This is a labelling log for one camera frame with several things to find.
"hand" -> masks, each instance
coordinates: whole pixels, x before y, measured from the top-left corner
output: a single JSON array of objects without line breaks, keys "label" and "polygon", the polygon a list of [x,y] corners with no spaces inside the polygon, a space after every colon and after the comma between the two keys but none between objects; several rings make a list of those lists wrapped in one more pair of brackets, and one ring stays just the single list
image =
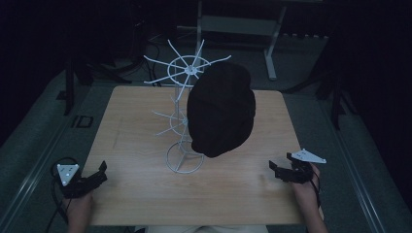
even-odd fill
[{"label": "hand", "polygon": [[84,233],[91,216],[92,192],[80,198],[63,199],[66,215],[69,220],[68,233]]},{"label": "hand", "polygon": [[319,212],[317,199],[317,191],[319,190],[319,178],[321,177],[321,172],[312,163],[311,166],[314,173],[316,174],[312,178],[312,182],[315,185],[316,189],[310,182],[292,183],[292,188],[300,211],[305,218],[308,232],[324,233],[327,232],[327,228]]}]

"person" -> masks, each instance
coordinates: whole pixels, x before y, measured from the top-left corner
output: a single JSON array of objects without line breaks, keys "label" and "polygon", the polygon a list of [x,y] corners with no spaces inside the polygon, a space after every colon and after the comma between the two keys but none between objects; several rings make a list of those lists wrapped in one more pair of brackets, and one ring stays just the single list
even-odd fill
[{"label": "person", "polygon": [[[321,172],[319,169],[311,164],[315,175],[312,182],[319,190],[319,178]],[[317,192],[314,186],[310,183],[291,183],[297,204],[303,214],[304,221],[309,233],[327,233],[326,225],[318,208]],[[67,208],[68,217],[68,233],[84,233],[90,221],[92,193],[72,200],[64,199],[63,203]],[[148,233],[155,232],[267,232],[264,225],[244,225],[244,226],[154,226],[148,227]]]}]

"wooden table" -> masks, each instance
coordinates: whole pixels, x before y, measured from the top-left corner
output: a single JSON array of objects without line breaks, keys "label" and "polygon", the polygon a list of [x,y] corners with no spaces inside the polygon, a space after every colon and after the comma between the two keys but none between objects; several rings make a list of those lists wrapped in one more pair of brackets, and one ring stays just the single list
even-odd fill
[{"label": "wooden table", "polygon": [[272,160],[290,167],[287,152],[300,150],[282,94],[255,90],[257,114],[239,148],[205,158],[192,174],[165,163],[180,137],[169,131],[171,87],[114,89],[90,150],[84,176],[107,162],[108,179],[94,191],[92,225],[294,224],[302,218],[289,184],[275,178]]}]

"black hat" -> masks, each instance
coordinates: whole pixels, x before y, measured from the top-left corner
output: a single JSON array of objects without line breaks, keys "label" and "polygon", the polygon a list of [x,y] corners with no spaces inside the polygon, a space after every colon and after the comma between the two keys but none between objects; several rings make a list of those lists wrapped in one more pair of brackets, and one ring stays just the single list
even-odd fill
[{"label": "black hat", "polygon": [[249,138],[256,111],[250,85],[251,75],[243,66],[218,62],[205,70],[188,99],[194,151],[216,157]]}]

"person's clothing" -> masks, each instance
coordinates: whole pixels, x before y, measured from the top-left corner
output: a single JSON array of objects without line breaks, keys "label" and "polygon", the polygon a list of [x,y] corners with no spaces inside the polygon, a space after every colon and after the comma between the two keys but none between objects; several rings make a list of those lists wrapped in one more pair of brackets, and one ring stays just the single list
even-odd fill
[{"label": "person's clothing", "polygon": [[268,233],[265,225],[149,226],[146,233]]}]

